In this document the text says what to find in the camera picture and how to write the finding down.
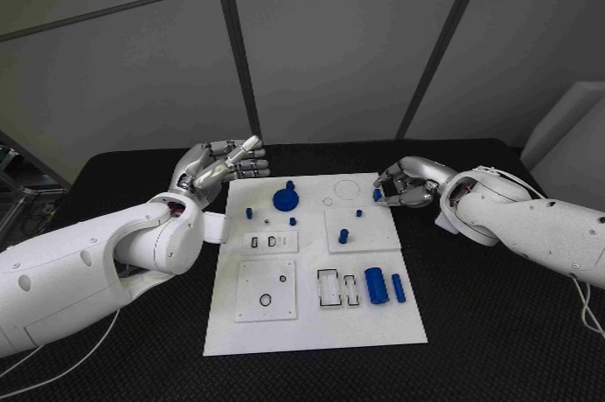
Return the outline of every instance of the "small blue part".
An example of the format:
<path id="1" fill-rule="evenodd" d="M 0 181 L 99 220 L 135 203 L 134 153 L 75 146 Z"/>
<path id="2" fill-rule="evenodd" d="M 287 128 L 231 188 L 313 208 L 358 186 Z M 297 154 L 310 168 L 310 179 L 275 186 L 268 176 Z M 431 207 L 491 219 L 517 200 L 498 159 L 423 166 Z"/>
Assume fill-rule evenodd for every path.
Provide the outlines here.
<path id="1" fill-rule="evenodd" d="M 338 241 L 345 244 L 346 243 L 346 238 L 349 237 L 349 231 L 346 229 L 340 230 L 340 236 L 338 238 Z"/>
<path id="2" fill-rule="evenodd" d="M 403 293 L 401 277 L 398 274 L 392 274 L 392 286 L 394 293 L 397 294 L 397 302 L 405 303 L 405 294 Z"/>
<path id="3" fill-rule="evenodd" d="M 388 293 L 378 267 L 365 270 L 365 283 L 368 284 L 369 302 L 372 304 L 385 303 L 388 301 Z"/>
<path id="4" fill-rule="evenodd" d="M 278 211 L 290 211 L 299 204 L 299 194 L 293 190 L 293 181 L 287 181 L 286 188 L 273 195 L 273 205 Z"/>

